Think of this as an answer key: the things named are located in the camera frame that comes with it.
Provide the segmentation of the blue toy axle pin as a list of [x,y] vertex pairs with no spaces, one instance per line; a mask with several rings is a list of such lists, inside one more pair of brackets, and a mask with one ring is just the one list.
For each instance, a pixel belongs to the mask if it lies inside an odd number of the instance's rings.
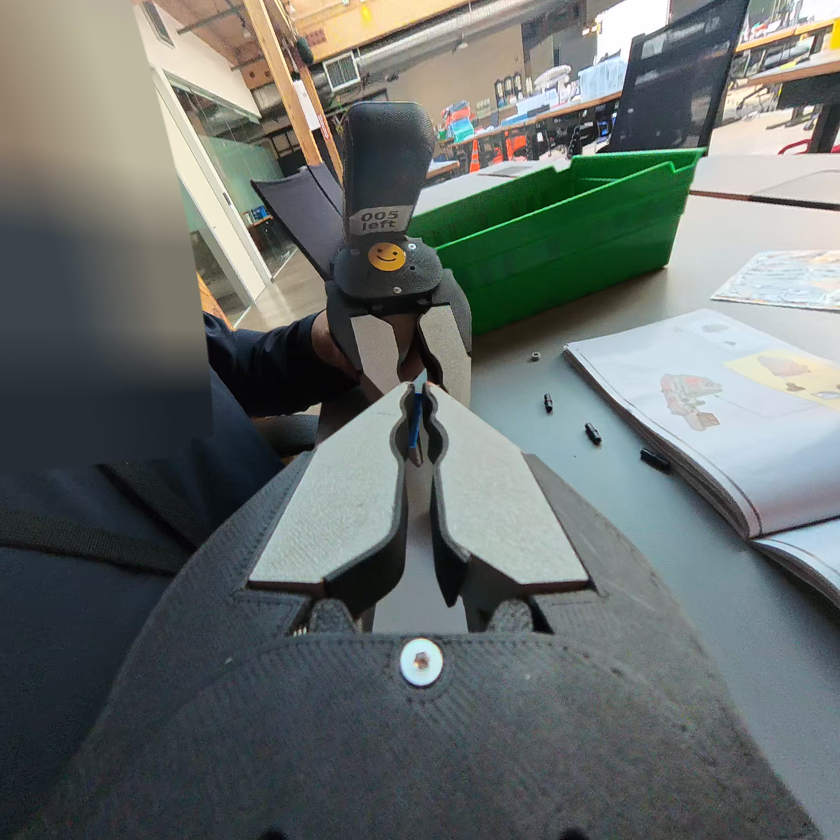
[[414,380],[414,394],[408,427],[407,456],[415,466],[424,462],[422,429],[424,427],[425,385],[427,371],[420,373]]

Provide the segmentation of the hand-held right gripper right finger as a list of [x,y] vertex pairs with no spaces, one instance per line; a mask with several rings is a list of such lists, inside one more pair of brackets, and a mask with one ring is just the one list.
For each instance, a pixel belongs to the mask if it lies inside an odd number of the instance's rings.
[[435,384],[425,386],[434,568],[448,606],[589,589],[591,578],[519,446]]

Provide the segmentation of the silver air duct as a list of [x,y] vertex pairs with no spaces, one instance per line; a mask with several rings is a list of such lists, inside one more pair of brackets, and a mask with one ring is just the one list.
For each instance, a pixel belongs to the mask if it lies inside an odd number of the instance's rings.
[[540,15],[540,4],[495,1],[468,3],[421,24],[404,28],[354,51],[361,74],[393,62],[423,57],[434,49],[455,46],[471,35],[485,35]]

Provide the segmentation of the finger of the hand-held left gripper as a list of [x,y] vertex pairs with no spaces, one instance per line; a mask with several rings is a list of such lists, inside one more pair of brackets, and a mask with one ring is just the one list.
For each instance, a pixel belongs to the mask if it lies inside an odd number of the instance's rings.
[[362,390],[374,403],[402,383],[396,335],[388,321],[370,314],[352,318],[351,327],[360,356]]
[[427,379],[470,408],[471,358],[449,305],[428,309],[417,323]]

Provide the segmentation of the sticker sheet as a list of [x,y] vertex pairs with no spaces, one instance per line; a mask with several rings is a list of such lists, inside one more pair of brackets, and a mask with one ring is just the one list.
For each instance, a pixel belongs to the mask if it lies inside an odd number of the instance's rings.
[[713,301],[839,311],[837,249],[763,251],[731,276]]

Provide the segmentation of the stack of colourful boxes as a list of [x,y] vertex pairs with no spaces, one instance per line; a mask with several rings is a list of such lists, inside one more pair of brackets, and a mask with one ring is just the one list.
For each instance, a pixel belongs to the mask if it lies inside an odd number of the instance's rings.
[[447,105],[441,111],[440,117],[442,127],[439,131],[439,139],[457,143],[474,136],[475,127],[467,100],[459,100]]

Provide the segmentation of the person's left forearm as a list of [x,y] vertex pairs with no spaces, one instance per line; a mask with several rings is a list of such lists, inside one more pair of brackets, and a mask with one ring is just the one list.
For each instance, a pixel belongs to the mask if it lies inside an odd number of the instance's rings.
[[311,329],[317,315],[259,332],[231,329],[203,313],[209,363],[250,417],[301,413],[357,386],[315,354]]

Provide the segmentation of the wooden post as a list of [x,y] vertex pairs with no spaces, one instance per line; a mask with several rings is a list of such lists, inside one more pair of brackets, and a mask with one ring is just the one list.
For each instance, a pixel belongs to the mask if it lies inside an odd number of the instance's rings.
[[309,68],[300,58],[296,48],[297,33],[281,2],[245,1],[248,20],[259,42],[269,73],[274,81],[287,116],[308,165],[323,163],[319,147],[309,127],[306,113],[294,87],[290,63],[297,68],[303,87],[317,117],[325,148],[329,153],[336,180],[343,184],[343,165],[334,142],[327,117],[324,114],[317,89]]

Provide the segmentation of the open instruction booklet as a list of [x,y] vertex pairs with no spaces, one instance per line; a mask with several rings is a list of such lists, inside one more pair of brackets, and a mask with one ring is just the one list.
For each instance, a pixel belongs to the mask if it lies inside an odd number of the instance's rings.
[[738,535],[839,604],[839,371],[715,310],[567,343]]

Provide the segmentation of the black mesh office chair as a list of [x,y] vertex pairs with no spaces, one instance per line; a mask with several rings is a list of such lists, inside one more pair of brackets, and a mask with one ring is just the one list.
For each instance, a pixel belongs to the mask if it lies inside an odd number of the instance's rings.
[[707,2],[636,36],[601,152],[706,149],[748,9],[748,1]]

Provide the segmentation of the person's left hand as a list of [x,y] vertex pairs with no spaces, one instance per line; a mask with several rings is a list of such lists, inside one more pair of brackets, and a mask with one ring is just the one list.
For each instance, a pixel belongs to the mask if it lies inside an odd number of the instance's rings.
[[[389,314],[383,320],[392,325],[395,341],[400,352],[400,380],[402,382],[416,380],[425,371],[424,360],[415,342],[417,318],[411,313],[400,313]],[[329,317],[325,309],[321,310],[312,322],[311,345],[320,361],[349,376],[355,385],[361,384],[360,375],[333,341]]]

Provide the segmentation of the long wooden background table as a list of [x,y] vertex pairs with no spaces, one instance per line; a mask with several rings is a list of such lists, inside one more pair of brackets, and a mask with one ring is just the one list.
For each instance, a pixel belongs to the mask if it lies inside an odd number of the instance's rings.
[[441,140],[446,161],[470,172],[474,156],[480,169],[498,163],[538,161],[558,151],[570,159],[590,145],[608,142],[622,93],[615,91],[589,101],[529,112],[464,140]]

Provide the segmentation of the green plastic bin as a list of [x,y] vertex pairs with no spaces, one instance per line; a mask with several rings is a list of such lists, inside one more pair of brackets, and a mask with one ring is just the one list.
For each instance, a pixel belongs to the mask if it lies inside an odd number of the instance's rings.
[[575,156],[416,214],[474,336],[665,267],[705,150]]

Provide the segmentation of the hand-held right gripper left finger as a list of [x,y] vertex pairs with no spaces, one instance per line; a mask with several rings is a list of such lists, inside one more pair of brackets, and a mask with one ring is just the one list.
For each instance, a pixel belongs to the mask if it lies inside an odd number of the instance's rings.
[[248,584],[305,595],[386,595],[406,546],[406,435],[399,384],[315,448]]

